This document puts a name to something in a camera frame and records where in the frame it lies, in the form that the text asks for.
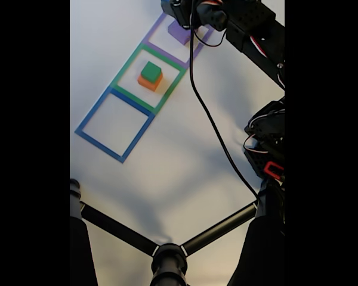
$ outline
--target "blue square outline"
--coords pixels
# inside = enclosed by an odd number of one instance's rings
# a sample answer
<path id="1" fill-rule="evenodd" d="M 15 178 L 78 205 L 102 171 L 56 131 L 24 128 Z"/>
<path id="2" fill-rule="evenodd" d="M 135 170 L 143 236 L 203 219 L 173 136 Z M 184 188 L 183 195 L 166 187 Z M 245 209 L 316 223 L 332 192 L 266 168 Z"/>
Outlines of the blue square outline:
<path id="1" fill-rule="evenodd" d="M 119 155 L 119 154 L 115 153 L 113 150 L 107 148 L 105 145 L 103 145 L 102 143 L 98 142 L 93 137 L 89 136 L 88 134 L 86 134 L 83 131 L 83 129 L 85 128 L 86 124 L 90 121 L 90 119 L 92 118 L 94 113 L 98 110 L 98 108 L 101 106 L 101 104 L 104 102 L 104 100 L 107 98 L 107 96 L 109 94 L 112 94 L 112 95 L 118 97 L 120 100 L 125 101 L 127 104 L 131 105 L 136 110 L 142 112 L 144 115 L 147 116 L 146 122 L 144 123 L 142 128 L 138 131 L 138 133 L 136 134 L 136 136 L 131 141 L 130 145 L 127 147 L 126 151 L 122 155 Z M 85 116 L 83 121 L 79 124 L 79 126 L 75 130 L 75 134 L 79 135 L 81 138 L 85 139 L 89 143 L 91 143 L 94 146 L 96 146 L 98 149 L 102 150 L 103 152 L 105 152 L 106 154 L 110 155 L 111 157 L 113 157 L 114 159 L 120 161 L 123 164 L 124 161 L 127 159 L 127 157 L 130 155 L 132 149 L 134 149 L 134 147 L 137 145 L 139 139 L 141 139 L 141 137 L 143 136 L 144 132 L 150 126 L 150 124 L 151 124 L 151 122 L 153 121 L 154 118 L 155 118 L 155 115 L 151 111 L 149 111 L 146 108 L 144 108 L 143 106 L 137 104 L 135 101 L 131 100 L 130 98 L 128 98 L 126 95 L 122 94 L 121 92 L 119 92 L 119 91 L 113 89 L 112 87 L 108 86 L 106 88 L 106 90 L 102 93 L 102 95 L 99 97 L 97 102 L 94 104 L 92 109 L 90 109 L 90 111 Z"/>

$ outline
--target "black tripod base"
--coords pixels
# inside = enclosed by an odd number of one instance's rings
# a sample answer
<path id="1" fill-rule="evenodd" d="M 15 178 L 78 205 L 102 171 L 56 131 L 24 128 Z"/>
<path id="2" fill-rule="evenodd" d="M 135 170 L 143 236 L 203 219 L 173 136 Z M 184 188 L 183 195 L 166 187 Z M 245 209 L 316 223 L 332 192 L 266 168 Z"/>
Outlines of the black tripod base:
<path id="1" fill-rule="evenodd" d="M 186 255 L 176 244 L 164 244 L 158 248 L 151 269 L 154 273 L 150 286 L 187 286 Z"/>

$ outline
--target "purple tape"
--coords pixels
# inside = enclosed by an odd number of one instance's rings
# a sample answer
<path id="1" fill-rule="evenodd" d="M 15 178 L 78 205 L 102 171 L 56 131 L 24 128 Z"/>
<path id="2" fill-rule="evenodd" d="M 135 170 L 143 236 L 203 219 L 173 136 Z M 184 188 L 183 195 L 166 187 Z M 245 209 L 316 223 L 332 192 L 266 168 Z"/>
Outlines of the purple tape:
<path id="1" fill-rule="evenodd" d="M 151 38 L 152 34 L 154 34 L 154 32 L 156 31 L 156 29 L 159 27 L 159 25 L 163 22 L 163 20 L 165 19 L 167 15 L 162 13 L 159 18 L 156 20 L 155 24 L 152 26 L 152 28 L 150 29 L 150 31 L 147 33 L 147 35 L 143 38 L 142 43 L 144 43 L 146 46 L 151 47 L 151 49 L 154 49 L 155 51 L 157 51 L 158 53 L 160 53 L 161 55 L 164 55 L 166 58 L 169 58 L 170 60 L 172 60 L 173 62 L 181 65 L 182 67 L 184 67 L 185 69 L 189 68 L 190 66 L 190 59 L 184 63 L 181 60 L 179 60 L 178 58 L 174 57 L 173 55 L 169 54 L 168 52 L 162 50 L 161 48 L 159 48 L 158 46 L 154 45 L 153 43 L 149 42 L 149 39 Z M 212 27 L 210 27 L 209 25 L 207 25 L 207 28 L 209 29 L 208 32 L 206 32 L 206 34 L 204 35 L 204 37 L 202 38 L 202 40 L 204 42 L 206 42 L 208 40 L 208 38 L 210 37 L 210 35 L 212 34 L 212 32 L 214 31 Z M 197 57 L 197 55 L 200 53 L 200 51 L 203 48 L 203 44 L 199 43 L 196 47 L 196 49 L 193 51 L 193 58 L 195 59 Z"/>

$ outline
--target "orange cube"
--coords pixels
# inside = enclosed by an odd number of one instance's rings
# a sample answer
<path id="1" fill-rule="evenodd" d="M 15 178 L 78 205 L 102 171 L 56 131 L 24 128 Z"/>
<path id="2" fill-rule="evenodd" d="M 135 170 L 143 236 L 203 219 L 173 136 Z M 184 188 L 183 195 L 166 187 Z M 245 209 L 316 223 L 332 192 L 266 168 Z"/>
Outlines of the orange cube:
<path id="1" fill-rule="evenodd" d="M 143 78 L 142 75 L 139 75 L 138 83 L 141 86 L 144 86 L 145 88 L 148 88 L 151 91 L 155 91 L 162 79 L 163 79 L 163 73 L 161 73 L 161 75 L 158 77 L 155 83 L 151 83 L 147 79 Z"/>

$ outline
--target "stacked cubes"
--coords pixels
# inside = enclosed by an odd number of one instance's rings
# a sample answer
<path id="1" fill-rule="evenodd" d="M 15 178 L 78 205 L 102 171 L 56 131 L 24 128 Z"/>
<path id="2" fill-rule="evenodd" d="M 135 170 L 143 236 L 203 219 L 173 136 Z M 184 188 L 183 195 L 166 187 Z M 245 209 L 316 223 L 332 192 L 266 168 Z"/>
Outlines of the stacked cubes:
<path id="1" fill-rule="evenodd" d="M 139 75 L 138 83 L 151 91 L 155 91 L 162 78 L 162 69 L 149 61 Z"/>

